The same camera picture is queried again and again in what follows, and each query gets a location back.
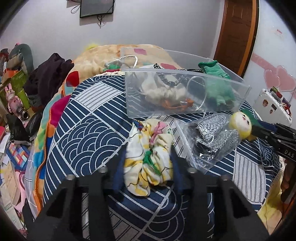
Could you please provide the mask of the beige fleece patchwork blanket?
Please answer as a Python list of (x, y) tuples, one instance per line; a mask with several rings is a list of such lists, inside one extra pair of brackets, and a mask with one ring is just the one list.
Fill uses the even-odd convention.
[(31, 192), (37, 211), (43, 208), (44, 172), (49, 148), (67, 103), (74, 94), (82, 90), (87, 78), (123, 75), (119, 68), (106, 67), (107, 63), (120, 57), (120, 51), (123, 48), (125, 45), (112, 44), (84, 51), (73, 61), (74, 67), (68, 73), (58, 92), (46, 105), (34, 144), (34, 173)]

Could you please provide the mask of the navy white patterned cloth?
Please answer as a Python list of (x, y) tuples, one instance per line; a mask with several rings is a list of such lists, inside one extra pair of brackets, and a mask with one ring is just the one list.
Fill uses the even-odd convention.
[[(95, 76), (70, 98), (53, 136), (44, 172), (47, 202), (68, 174), (92, 174), (107, 164), (128, 139), (133, 121), (126, 114), (124, 76)], [(259, 210), (283, 167), (266, 141), (242, 141), (209, 171), (229, 176)], [(188, 198), (173, 184), (158, 186), (137, 198), (127, 190), (108, 197), (117, 240), (183, 240)]]

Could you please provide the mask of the pink bunny plush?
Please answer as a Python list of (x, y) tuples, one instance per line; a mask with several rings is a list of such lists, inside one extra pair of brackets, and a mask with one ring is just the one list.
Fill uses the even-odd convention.
[(9, 112), (23, 121), (28, 120), (30, 117), (29, 113), (25, 110), (21, 99), (16, 95), (11, 83), (9, 83), (4, 89), (6, 92), (6, 101), (8, 103), (7, 106)]

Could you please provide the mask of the small black wall monitor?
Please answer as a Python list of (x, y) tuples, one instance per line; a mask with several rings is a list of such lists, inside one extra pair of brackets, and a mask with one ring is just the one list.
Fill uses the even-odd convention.
[(110, 15), (114, 12), (114, 0), (81, 0), (80, 18)]

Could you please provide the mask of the floral fabric scrunchie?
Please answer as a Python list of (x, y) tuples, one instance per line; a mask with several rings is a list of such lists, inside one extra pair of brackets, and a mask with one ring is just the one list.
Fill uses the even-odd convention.
[(125, 187), (131, 194), (147, 197), (152, 186), (173, 180), (171, 150), (174, 143), (173, 130), (168, 123), (155, 118), (133, 122), (123, 165)]

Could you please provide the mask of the dark purple garment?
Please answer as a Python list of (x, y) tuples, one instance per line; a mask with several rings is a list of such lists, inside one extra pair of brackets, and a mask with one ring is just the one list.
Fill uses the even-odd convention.
[(48, 60), (40, 64), (23, 86), (30, 106), (46, 106), (73, 67), (72, 60), (65, 60), (58, 53), (52, 54)]

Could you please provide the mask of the green cardboard box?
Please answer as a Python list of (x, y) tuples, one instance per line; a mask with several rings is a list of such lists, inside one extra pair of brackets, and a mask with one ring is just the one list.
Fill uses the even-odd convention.
[(8, 87), (8, 84), (11, 84), (12, 89), (15, 91), (15, 94), (20, 98), (23, 103), (24, 109), (28, 110), (31, 106), (27, 97), (27, 94), (24, 91), (24, 84), (26, 83), (28, 76), (23, 72), (23, 70), (18, 71), (14, 76), (8, 79), (4, 84), (1, 84), (1, 101), (3, 105), (7, 107), (6, 92), (5, 87)]

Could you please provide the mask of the white suitcase with stickers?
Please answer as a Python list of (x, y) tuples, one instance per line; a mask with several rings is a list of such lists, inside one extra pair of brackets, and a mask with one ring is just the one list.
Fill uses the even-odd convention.
[(252, 107), (265, 122), (292, 126), (292, 117), (284, 109), (283, 102), (273, 90), (262, 89)]

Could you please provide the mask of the bagged silver glitter item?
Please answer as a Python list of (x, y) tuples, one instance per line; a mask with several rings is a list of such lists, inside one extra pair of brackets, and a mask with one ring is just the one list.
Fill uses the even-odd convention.
[(206, 173), (240, 144), (238, 130), (230, 125), (231, 117), (213, 113), (187, 123), (176, 121), (189, 166)]

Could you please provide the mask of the cream fabric scrunchie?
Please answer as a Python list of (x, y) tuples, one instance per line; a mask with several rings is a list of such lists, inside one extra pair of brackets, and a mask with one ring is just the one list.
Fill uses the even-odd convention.
[(179, 105), (187, 97), (185, 85), (170, 74), (147, 73), (140, 84), (139, 91), (147, 102), (158, 106)]

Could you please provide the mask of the pink heart wall stickers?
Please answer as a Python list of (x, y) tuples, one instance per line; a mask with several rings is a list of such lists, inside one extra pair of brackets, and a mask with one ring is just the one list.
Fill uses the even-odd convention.
[(252, 54), (251, 61), (264, 69), (263, 76), (267, 88), (276, 87), (281, 92), (293, 92), (295, 90), (295, 78), (288, 74), (283, 66), (274, 67), (257, 54)]

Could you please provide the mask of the brown wooden door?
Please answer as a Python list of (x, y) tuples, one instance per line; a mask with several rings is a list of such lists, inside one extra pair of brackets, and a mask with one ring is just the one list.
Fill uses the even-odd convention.
[(243, 77), (254, 48), (259, 1), (224, 1), (223, 18), (214, 59)]

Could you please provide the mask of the yellow-haired doll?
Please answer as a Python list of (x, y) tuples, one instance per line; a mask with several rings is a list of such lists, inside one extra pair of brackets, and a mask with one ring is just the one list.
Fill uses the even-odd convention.
[(251, 133), (252, 128), (254, 126), (263, 127), (260, 120), (257, 120), (246, 108), (232, 114), (229, 120), (229, 126), (230, 128), (238, 131), (242, 140), (248, 140), (249, 142), (256, 139), (256, 137)]

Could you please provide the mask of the green knitted glove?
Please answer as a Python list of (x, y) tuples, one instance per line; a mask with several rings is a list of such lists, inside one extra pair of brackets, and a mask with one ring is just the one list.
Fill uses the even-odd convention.
[(229, 74), (220, 67), (217, 60), (200, 62), (198, 66), (204, 74), (213, 76), (213, 78), (208, 77), (205, 82), (208, 99), (220, 111), (232, 109), (234, 107), (235, 96), (232, 86), (228, 81), (231, 80)]

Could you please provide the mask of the grey plush toy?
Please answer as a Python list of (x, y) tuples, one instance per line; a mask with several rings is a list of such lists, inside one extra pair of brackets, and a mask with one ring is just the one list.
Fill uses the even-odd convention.
[(9, 53), (6, 67), (14, 70), (21, 67), (23, 72), (30, 75), (34, 71), (33, 56), (29, 45), (19, 44)]

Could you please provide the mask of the yellow fuzzy item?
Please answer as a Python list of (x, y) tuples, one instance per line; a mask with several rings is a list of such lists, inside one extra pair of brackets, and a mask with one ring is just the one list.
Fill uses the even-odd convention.
[(99, 47), (98, 44), (95, 44), (95, 43), (91, 43), (91, 44), (88, 44), (85, 48), (84, 48), (84, 51), (88, 51), (90, 49), (93, 49), (93, 48), (96, 48), (96, 47)]

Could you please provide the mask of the black white braided headband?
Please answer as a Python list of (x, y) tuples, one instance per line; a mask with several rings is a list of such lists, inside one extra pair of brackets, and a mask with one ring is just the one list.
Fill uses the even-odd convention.
[(185, 89), (191, 94), (206, 94), (205, 80), (203, 77), (188, 74), (169, 74), (163, 72), (163, 66), (154, 64), (154, 69), (159, 72), (152, 73), (146, 79), (147, 89), (158, 91), (163, 96), (184, 95)]

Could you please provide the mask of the clear plastic storage box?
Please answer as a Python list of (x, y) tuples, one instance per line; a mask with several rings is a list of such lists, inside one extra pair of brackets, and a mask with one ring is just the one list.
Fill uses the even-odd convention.
[(251, 88), (216, 60), (158, 48), (121, 49), (127, 114), (238, 111)]

